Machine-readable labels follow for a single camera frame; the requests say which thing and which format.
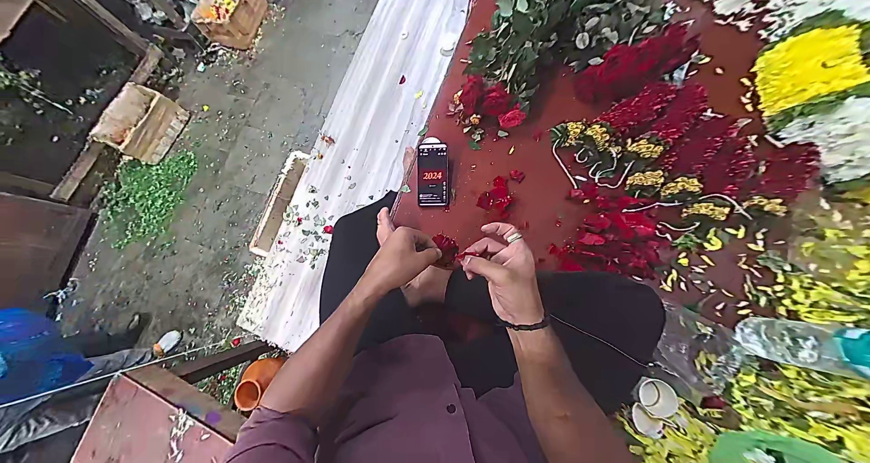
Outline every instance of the maroon shirt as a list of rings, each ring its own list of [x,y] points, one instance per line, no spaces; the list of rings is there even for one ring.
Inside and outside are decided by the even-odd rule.
[[[336,463],[545,461],[519,379],[476,399],[435,336],[357,355],[336,407],[320,436],[298,416],[257,408],[227,463],[313,462],[315,452]]]

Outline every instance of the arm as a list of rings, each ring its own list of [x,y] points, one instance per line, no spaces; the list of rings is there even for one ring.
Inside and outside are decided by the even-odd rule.
[[[351,369],[359,336],[377,302],[439,257],[441,251],[429,236],[399,227],[338,309],[287,359],[269,384],[261,405],[302,416],[314,426],[321,424]]]
[[[517,232],[510,224],[486,224],[482,231],[508,237]],[[469,251],[484,257],[466,257],[462,267],[472,277],[486,278],[493,309],[511,324],[537,324],[544,306],[535,277],[532,251],[522,238],[509,245],[491,237],[481,239]],[[519,379],[529,420],[544,455],[550,463],[588,461],[631,463],[625,443],[610,427],[610,421],[583,388],[552,327],[537,331],[513,331],[508,335],[517,358]]]

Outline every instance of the clay pot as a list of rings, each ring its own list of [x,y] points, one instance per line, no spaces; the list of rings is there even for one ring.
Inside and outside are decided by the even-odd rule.
[[[251,411],[260,405],[263,393],[281,369],[286,357],[265,357],[251,363],[242,373],[242,380],[236,386],[233,399],[241,411]]]

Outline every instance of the phone screen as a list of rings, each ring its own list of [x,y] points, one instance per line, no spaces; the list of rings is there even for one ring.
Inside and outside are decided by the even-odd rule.
[[[421,144],[417,149],[417,204],[447,206],[447,144]]]

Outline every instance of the concrete floor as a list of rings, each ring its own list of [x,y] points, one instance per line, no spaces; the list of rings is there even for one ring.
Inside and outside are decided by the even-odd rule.
[[[318,138],[377,0],[283,0],[252,58],[191,71],[179,102],[193,117],[172,151],[192,150],[198,171],[169,232],[154,244],[111,247],[99,224],[74,276],[65,333],[123,328],[153,316],[140,344],[169,329],[186,346],[220,340],[235,326],[256,274],[248,244],[287,155]]]

